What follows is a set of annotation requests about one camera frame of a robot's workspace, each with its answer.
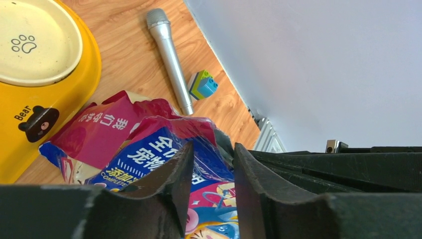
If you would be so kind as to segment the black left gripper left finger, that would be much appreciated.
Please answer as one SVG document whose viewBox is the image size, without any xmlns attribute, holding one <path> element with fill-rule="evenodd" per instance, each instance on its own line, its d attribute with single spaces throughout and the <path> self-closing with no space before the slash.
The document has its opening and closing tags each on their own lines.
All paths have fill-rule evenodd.
<svg viewBox="0 0 422 239">
<path fill-rule="evenodd" d="M 180 239 L 194 145 L 119 192 L 99 186 L 2 185 L 3 239 Z"/>
</svg>

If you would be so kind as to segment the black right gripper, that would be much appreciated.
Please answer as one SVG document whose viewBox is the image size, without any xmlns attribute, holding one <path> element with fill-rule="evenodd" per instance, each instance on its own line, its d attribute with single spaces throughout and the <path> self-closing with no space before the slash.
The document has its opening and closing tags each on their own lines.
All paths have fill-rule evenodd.
<svg viewBox="0 0 422 239">
<path fill-rule="evenodd" d="M 350 148 L 331 139 L 325 152 L 251 154 L 282 178 L 315 194 L 422 190 L 421 146 Z"/>
</svg>

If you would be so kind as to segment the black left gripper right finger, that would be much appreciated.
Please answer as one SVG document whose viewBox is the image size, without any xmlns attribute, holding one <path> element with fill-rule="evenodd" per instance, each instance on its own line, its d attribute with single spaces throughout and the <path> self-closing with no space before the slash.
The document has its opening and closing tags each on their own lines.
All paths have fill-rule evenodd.
<svg viewBox="0 0 422 239">
<path fill-rule="evenodd" d="M 243 239 L 419 239 L 422 192 L 315 194 L 234 149 L 234 177 Z"/>
</svg>

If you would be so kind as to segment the colourful pet food bag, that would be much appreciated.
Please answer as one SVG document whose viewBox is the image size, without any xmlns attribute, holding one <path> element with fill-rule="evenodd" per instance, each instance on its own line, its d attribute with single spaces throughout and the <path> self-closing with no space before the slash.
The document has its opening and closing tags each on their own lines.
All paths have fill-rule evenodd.
<svg viewBox="0 0 422 239">
<path fill-rule="evenodd" d="M 185 238 L 237 239 L 229 137 L 208 118 L 184 117 L 164 99 L 121 91 L 75 115 L 39 152 L 69 184 L 117 192 L 194 145 Z"/>
</svg>

